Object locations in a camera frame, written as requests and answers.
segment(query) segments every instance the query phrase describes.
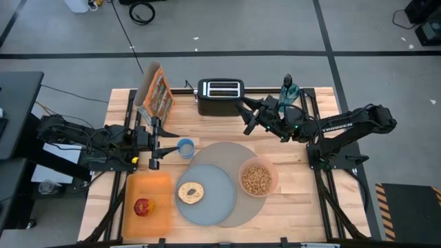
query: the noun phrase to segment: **black desk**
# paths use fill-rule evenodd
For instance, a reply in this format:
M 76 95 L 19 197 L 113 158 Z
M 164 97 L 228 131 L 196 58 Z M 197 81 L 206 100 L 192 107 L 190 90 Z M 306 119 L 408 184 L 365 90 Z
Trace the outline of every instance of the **black desk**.
M 0 160 L 12 158 L 40 90 L 42 72 L 0 73 L 0 107 L 8 123 L 0 138 Z
M 0 107 L 8 123 L 0 137 L 0 235 L 4 229 L 28 226 L 31 178 L 36 164 L 90 181 L 90 170 L 43 150 L 37 139 L 40 120 L 31 114 L 42 72 L 0 72 Z
M 68 176 L 90 181 L 90 170 L 51 154 L 37 139 L 40 120 L 30 113 L 39 93 L 42 72 L 0 73 L 0 107 L 8 123 L 0 137 L 0 160 L 27 158 Z

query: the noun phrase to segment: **blue plate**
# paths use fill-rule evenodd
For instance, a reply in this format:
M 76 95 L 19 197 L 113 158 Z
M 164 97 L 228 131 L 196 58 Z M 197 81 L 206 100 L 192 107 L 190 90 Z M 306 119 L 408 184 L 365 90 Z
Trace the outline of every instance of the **blue plate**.
M 200 183 L 204 196 L 194 204 L 184 203 L 178 196 L 179 187 L 188 182 Z M 231 177 L 215 165 L 195 165 L 190 167 L 176 184 L 176 206 L 190 222 L 210 226 L 224 220 L 233 210 L 236 189 Z

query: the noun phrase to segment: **small blue cup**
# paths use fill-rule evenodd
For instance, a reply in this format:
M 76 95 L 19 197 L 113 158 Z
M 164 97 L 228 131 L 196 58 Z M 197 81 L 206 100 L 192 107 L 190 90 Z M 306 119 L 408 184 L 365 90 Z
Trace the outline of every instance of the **small blue cup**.
M 192 151 L 190 152 L 190 153 L 188 153 L 188 154 L 183 154 L 182 153 L 182 146 L 183 145 L 186 145 L 186 144 L 190 144 L 191 146 L 192 146 Z M 186 158 L 186 159 L 189 159 L 189 158 L 192 158 L 193 157 L 193 155 L 194 155 L 194 143 L 193 143 L 193 141 L 191 140 L 191 139 L 189 139 L 189 138 L 183 138 L 183 139 L 181 139 L 179 142 L 178 142 L 178 145 L 177 145 L 177 147 L 179 147 L 179 154 L 183 157 L 183 158 Z

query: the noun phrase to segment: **wooden table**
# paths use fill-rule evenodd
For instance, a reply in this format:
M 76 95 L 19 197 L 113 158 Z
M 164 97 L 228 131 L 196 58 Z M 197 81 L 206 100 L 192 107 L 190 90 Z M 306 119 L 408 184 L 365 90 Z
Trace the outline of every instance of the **wooden table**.
M 338 114 L 333 89 L 317 87 L 315 90 L 321 118 Z M 105 124 L 123 125 L 129 91 L 129 89 L 112 90 Z M 247 96 L 260 99 L 266 94 L 247 94 Z M 258 215 L 238 227 L 201 227 L 184 219 L 174 207 L 172 230 L 166 237 L 162 237 L 166 238 L 167 243 L 280 242 L 280 237 L 287 237 L 289 242 L 326 241 L 316 182 L 314 173 L 308 166 L 305 144 L 280 143 L 279 138 L 265 132 L 262 127 L 257 127 L 250 136 L 245 136 L 243 134 L 245 126 L 240 117 L 200 116 L 192 95 L 176 94 L 175 99 L 176 105 L 165 125 L 166 131 L 191 138 L 195 142 L 196 153 L 212 143 L 221 141 L 244 145 L 276 165 L 279 185 L 276 191 L 267 197 Z M 134 116 L 135 110 L 132 113 L 131 127 L 134 125 Z M 162 138 L 161 147 L 175 146 L 178 139 Z M 148 172 L 149 157 L 149 152 L 141 153 L 139 171 Z M 177 152 L 173 152 L 161 161 L 160 170 L 170 172 L 175 183 L 187 169 L 188 163 L 188 160 L 182 159 Z M 79 240 L 89 236 L 106 213 L 113 180 L 114 172 L 106 172 L 90 187 Z M 334 180 L 342 210 L 364 235 L 370 236 L 357 182 L 342 170 L 334 171 Z M 336 222 L 329 206 L 328 210 L 333 235 L 337 237 Z M 111 239 L 117 237 L 119 217 L 118 211 L 114 217 Z M 157 242 L 158 238 L 124 240 L 124 243 Z

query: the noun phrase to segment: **orange cutting board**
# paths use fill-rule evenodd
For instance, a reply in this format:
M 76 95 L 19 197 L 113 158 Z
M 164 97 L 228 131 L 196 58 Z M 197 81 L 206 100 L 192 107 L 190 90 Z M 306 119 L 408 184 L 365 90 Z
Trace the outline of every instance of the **orange cutting board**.
M 172 178 L 168 172 L 137 172 L 127 177 L 123 238 L 164 236 L 172 226 Z M 147 216 L 137 216 L 134 204 L 140 198 L 152 200 Z

